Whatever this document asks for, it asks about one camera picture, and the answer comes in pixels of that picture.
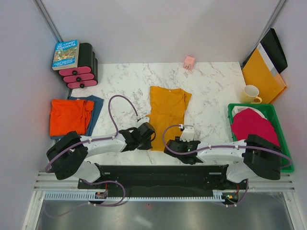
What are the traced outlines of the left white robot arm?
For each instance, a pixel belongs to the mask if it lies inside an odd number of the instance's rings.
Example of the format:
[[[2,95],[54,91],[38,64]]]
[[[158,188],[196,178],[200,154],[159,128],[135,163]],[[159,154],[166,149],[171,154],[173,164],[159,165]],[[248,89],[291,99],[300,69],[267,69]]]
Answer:
[[[47,173],[54,173],[58,180],[76,177],[89,182],[94,188],[105,184],[105,176],[95,163],[85,159],[110,152],[148,150],[155,139],[155,129],[148,122],[138,127],[120,130],[117,136],[85,137],[72,131],[47,151]]]

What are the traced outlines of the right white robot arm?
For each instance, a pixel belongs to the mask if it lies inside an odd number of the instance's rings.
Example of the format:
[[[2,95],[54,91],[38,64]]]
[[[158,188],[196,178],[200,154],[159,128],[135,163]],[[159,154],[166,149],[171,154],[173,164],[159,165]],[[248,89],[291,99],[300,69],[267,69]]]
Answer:
[[[256,176],[277,181],[281,178],[282,151],[279,146],[257,135],[225,144],[211,145],[193,140],[169,140],[164,153],[184,164],[219,165],[223,167],[220,184],[232,188],[236,183]]]

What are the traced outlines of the mustard yellow t shirt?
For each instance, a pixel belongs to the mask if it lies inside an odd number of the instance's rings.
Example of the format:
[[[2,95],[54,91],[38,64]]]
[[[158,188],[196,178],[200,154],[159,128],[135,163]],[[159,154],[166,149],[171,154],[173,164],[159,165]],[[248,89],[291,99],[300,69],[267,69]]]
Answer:
[[[151,113],[148,117],[156,134],[152,141],[153,151],[164,151],[163,132],[165,129],[171,125],[184,123],[185,111],[191,97],[192,94],[183,89],[150,87]]]

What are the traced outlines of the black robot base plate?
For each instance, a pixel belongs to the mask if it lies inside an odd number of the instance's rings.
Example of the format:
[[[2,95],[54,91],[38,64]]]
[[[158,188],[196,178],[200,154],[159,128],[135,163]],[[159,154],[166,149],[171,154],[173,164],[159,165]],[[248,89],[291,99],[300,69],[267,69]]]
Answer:
[[[214,190],[244,190],[247,182],[226,179],[225,166],[112,166],[100,167],[104,175],[94,185],[78,182],[79,189],[108,189],[110,198],[209,197]]]

